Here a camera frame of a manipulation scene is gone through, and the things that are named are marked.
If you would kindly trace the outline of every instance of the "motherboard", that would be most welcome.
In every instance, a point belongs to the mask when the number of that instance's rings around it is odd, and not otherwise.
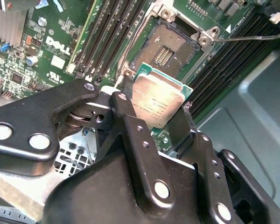
[[[8,98],[28,97],[76,78],[120,88],[123,76],[136,77],[145,64],[194,90],[182,102],[191,103],[197,120],[276,44],[216,40],[280,34],[280,0],[29,4],[0,6],[0,95]],[[152,76],[141,77],[157,83]],[[159,150],[169,150],[165,123],[152,135]]]

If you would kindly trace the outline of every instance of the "chip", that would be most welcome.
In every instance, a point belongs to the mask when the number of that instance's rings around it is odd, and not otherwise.
[[[12,78],[11,78],[11,81],[13,81],[13,82],[15,82],[17,84],[20,84],[20,85],[22,84],[22,80],[23,80],[23,77],[18,75],[18,74],[16,74],[16,73],[14,73]]]

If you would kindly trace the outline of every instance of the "heatsink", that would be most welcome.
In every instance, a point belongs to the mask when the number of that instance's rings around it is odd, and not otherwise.
[[[20,46],[27,10],[3,12],[0,9],[0,41],[14,48]]]

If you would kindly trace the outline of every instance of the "ram slot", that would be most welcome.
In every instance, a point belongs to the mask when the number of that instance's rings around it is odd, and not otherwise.
[[[81,69],[85,67],[84,65],[86,64],[89,55],[92,54],[95,44],[99,42],[99,38],[102,35],[105,25],[110,17],[110,12],[114,10],[115,6],[116,6],[116,1],[113,0],[104,1],[104,4],[97,15],[95,22],[91,23],[90,27],[88,28],[90,33],[83,45],[83,50],[75,59],[76,62],[78,61],[78,63],[80,64]]]
[[[274,35],[280,33],[259,14],[249,16],[233,36]],[[224,91],[241,72],[257,57],[269,42],[244,41],[228,42],[204,69],[190,83],[194,92],[189,97],[192,102],[193,117],[202,112],[209,103]]]
[[[93,54],[88,58],[86,62],[87,70],[92,70],[93,68],[97,69],[97,64],[99,63],[101,57],[104,55],[105,49],[109,45],[109,41],[113,36],[116,35],[116,31],[120,26],[122,16],[126,11],[128,3],[129,1],[127,0],[121,0],[117,3],[115,10],[110,16],[110,20],[105,27],[103,35],[99,40],[99,43],[95,46]]]
[[[131,7],[131,12],[127,13],[124,17],[125,19],[122,22],[122,28],[119,30],[118,35],[114,36],[112,41],[109,43],[108,48],[106,49],[106,53],[104,54],[105,58],[100,64],[100,68],[102,70],[99,72],[100,75],[104,75],[107,70],[109,69],[111,63],[113,62],[115,56],[117,55],[121,45],[123,44],[124,40],[126,39],[130,29],[135,24],[137,19],[139,18],[140,12],[145,4],[145,0],[135,0],[134,6]]]

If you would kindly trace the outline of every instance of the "metal rivet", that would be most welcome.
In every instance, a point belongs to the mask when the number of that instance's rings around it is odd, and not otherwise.
[[[119,96],[121,99],[126,100],[125,94],[121,93],[121,94],[119,94],[118,96]]]
[[[0,125],[0,140],[8,139],[13,134],[13,130],[6,126]]]
[[[90,83],[85,83],[84,84],[84,87],[90,91],[94,90],[94,86]]]
[[[234,155],[233,154],[231,154],[231,153],[227,153],[227,154],[228,154],[229,158],[234,159]]]
[[[44,134],[35,134],[29,139],[29,144],[36,149],[45,149],[50,143],[50,139]]]
[[[163,143],[164,143],[164,144],[167,144],[168,142],[169,142],[169,139],[168,139],[168,138],[166,138],[166,137],[163,138]]]
[[[156,181],[154,183],[154,190],[157,195],[161,198],[168,198],[169,197],[169,189],[166,184],[161,181]]]
[[[218,203],[217,208],[218,208],[220,216],[223,219],[225,219],[227,221],[231,220],[231,214],[230,214],[228,208],[225,205],[223,205],[222,203]]]
[[[206,135],[202,136],[204,140],[209,141],[209,138]]]

